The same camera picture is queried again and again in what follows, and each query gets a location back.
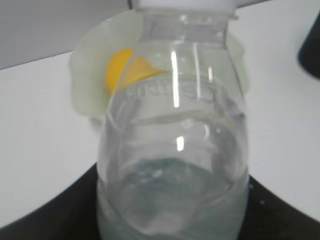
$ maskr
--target white surface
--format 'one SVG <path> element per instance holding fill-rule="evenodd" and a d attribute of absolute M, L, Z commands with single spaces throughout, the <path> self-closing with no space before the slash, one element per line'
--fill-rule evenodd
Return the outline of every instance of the white surface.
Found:
<path fill-rule="evenodd" d="M 244 43 L 250 78 L 250 172 L 320 221 L 320 80 L 297 55 L 319 0 L 275 0 L 238 11 L 231 31 Z"/>
<path fill-rule="evenodd" d="M 320 81 L 297 65 L 319 0 L 276 0 L 240 9 L 251 173 L 320 221 Z M 98 134 L 70 101 L 62 54 L 0 71 L 0 226 L 54 198 L 97 157 Z"/>
<path fill-rule="evenodd" d="M 0 71 L 0 227 L 54 198 L 97 160 L 98 135 L 71 106 L 69 55 Z"/>

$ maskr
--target water bottle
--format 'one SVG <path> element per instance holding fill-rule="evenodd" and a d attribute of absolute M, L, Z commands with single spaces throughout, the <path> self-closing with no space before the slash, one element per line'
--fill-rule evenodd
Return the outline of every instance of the water bottle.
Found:
<path fill-rule="evenodd" d="M 248 199 L 245 102 L 226 48 L 235 0 L 137 0 L 144 32 L 99 147 L 103 240 L 236 240 Z"/>

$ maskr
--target black object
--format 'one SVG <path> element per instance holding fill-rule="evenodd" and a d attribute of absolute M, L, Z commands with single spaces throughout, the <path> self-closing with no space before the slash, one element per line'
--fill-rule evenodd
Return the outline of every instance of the black object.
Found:
<path fill-rule="evenodd" d="M 0 240 L 100 240 L 97 177 L 94 165 L 54 200 L 0 229 Z M 251 178 L 247 213 L 238 240 L 320 240 L 320 223 Z"/>
<path fill-rule="evenodd" d="M 308 73 L 320 79 L 320 13 L 302 45 L 298 59 Z"/>
<path fill-rule="evenodd" d="M 132 0 L 127 0 L 129 9 L 133 9 Z"/>

